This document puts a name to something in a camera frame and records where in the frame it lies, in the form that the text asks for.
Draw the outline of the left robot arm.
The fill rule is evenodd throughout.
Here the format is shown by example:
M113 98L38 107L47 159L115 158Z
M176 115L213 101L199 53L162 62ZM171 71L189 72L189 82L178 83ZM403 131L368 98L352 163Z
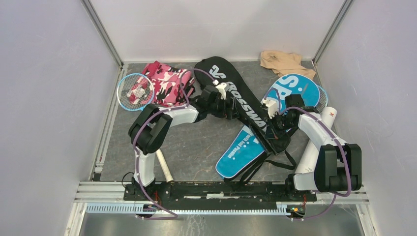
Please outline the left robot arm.
M135 152L134 180L138 184L135 193L142 200L154 196L154 160L171 127L192 124L208 115L235 119L237 99L226 89L207 86L201 95L191 98L184 105L162 108L148 104L131 125L128 135Z

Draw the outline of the black Crossway racket cover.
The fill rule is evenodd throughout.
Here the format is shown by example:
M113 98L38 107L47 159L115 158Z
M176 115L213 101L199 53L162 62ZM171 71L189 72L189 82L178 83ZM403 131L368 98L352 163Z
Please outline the black Crossway racket cover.
M279 131L272 125L267 112L255 94L244 81L237 69L226 59L213 56L196 63L195 76L201 89L212 86L212 80L205 74L208 73L220 83L227 83L229 88L226 113L222 115L227 119L239 119L259 140L262 149L270 154L283 152L291 141L291 135L286 131Z

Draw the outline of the white shuttlecock tube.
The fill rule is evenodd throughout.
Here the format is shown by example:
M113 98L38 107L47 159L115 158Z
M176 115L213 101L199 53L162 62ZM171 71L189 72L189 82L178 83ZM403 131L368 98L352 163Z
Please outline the white shuttlecock tube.
M300 116L298 126L308 136L309 142L297 165L296 174L310 173L315 170L320 147L328 144L331 139L319 122L321 121L328 129L331 129L336 115L336 109L324 107L320 114L311 113L310 115Z

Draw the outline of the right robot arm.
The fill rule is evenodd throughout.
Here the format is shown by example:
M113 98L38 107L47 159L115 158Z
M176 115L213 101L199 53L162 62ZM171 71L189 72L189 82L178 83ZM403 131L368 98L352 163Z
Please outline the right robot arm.
M349 144L331 129L337 115L332 107L320 112L307 107L300 94L285 98L285 110L277 107L271 121L277 131L298 128L309 138L309 144L295 174L289 175L284 195L298 200L304 191L331 192L347 197L362 185L361 148Z

